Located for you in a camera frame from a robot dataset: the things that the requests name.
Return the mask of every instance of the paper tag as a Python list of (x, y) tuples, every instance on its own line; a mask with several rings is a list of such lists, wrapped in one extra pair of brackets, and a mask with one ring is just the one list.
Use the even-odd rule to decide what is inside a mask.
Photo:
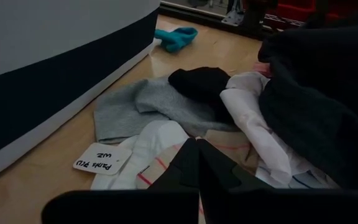
[(119, 171), (132, 151), (119, 146), (92, 143), (73, 167), (97, 174), (113, 175)]

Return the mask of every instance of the cardboard tag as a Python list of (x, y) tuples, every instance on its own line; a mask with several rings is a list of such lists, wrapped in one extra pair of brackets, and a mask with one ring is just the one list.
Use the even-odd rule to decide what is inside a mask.
[(92, 143), (73, 167), (97, 174), (113, 175), (119, 171), (132, 151), (119, 146)]

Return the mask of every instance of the gray cloth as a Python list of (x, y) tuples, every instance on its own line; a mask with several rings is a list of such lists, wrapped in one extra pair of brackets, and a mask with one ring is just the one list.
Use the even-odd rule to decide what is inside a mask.
[(181, 95), (167, 77), (141, 80), (100, 96), (94, 121), (96, 139), (117, 143), (139, 134), (153, 120), (172, 119), (192, 136), (204, 136), (209, 129), (239, 131), (214, 120), (213, 110)]

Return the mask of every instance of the pile of clothes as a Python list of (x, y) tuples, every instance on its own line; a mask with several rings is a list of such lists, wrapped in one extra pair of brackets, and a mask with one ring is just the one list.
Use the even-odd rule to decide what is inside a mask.
[(358, 16), (269, 37), (259, 61), (233, 77), (179, 69), (99, 97), (97, 141), (133, 155), (93, 189), (147, 188), (190, 137), (272, 187), (358, 189)]

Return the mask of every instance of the wooden floor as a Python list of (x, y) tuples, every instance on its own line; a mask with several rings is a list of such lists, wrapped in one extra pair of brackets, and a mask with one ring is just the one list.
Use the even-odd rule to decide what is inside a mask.
[[(157, 28), (172, 30), (192, 26), (199, 34), (195, 41), (175, 55), (154, 48), (106, 91), (113, 91), (142, 78), (169, 75), (178, 68), (220, 67), (234, 75), (249, 71), (257, 60), (260, 42), (209, 27), (158, 18)], [(89, 189), (94, 174), (74, 170), (74, 161), (95, 141), (94, 101), (55, 131), (49, 138), (0, 173), (0, 224), (40, 223), (43, 206), (55, 196)]]

